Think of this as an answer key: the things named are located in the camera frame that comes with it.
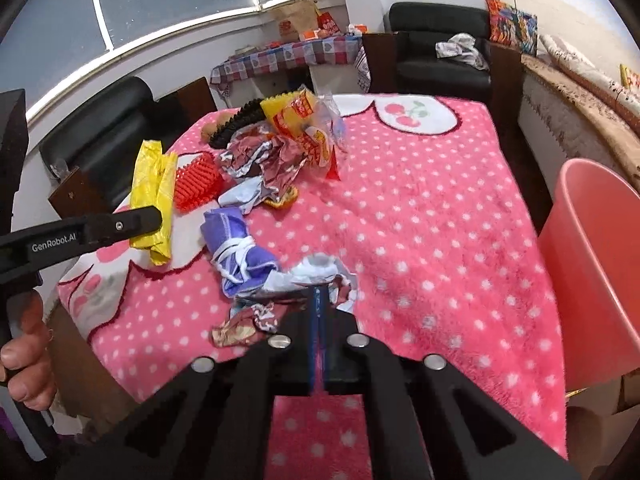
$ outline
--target purple cloth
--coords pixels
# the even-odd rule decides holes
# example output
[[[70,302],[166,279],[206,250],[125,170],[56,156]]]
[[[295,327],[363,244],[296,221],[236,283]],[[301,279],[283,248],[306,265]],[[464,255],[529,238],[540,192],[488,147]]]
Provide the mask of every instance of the purple cloth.
[[[11,440],[18,440],[18,434],[15,433],[14,427],[9,422],[9,417],[6,416],[6,413],[2,408],[0,408],[0,428],[4,430],[6,436]]]
[[[276,257],[258,247],[249,233],[238,207],[221,207],[204,213],[200,226],[204,241],[214,256],[214,264],[223,275],[222,292],[228,298],[260,288],[272,270],[278,270]],[[216,255],[221,248],[229,248]]]

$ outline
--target paper bag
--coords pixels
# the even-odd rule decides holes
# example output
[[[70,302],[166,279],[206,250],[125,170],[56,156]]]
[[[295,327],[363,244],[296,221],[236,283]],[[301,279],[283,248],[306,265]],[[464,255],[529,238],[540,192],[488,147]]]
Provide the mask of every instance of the paper bag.
[[[278,22],[280,38],[284,43],[299,41],[306,30],[318,28],[318,8],[313,0],[297,0],[270,10]]]

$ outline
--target cardboard box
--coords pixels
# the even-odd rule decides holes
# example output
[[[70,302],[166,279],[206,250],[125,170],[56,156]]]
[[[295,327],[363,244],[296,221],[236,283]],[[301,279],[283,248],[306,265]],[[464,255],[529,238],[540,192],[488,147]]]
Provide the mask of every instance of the cardboard box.
[[[569,399],[569,462],[584,480],[596,480],[604,473],[640,421],[639,376],[631,373]]]

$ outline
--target human hand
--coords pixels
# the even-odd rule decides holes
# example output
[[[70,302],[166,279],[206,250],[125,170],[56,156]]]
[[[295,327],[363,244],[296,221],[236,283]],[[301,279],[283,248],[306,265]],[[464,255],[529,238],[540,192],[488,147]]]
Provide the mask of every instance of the human hand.
[[[22,336],[9,341],[0,349],[0,380],[6,379],[6,368],[24,368],[9,380],[9,394],[32,410],[46,410],[56,395],[56,383],[47,353],[49,329],[42,321],[43,306],[40,295],[32,290],[28,307],[22,313]]]

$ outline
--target metal screw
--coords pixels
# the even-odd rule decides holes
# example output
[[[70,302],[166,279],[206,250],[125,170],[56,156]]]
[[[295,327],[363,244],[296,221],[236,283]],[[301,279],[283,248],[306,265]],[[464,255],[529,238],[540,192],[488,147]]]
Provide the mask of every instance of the metal screw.
[[[215,361],[210,357],[198,357],[193,363],[191,363],[191,369],[199,374],[206,374],[213,370],[216,365]]]
[[[364,334],[351,334],[347,338],[347,343],[355,348],[364,348],[369,344],[369,338]]]
[[[291,344],[291,338],[284,334],[272,335],[269,338],[269,346],[272,346],[274,348],[283,349],[289,346],[290,344]]]
[[[446,359],[439,354],[429,354],[422,362],[431,370],[442,370],[447,365]]]

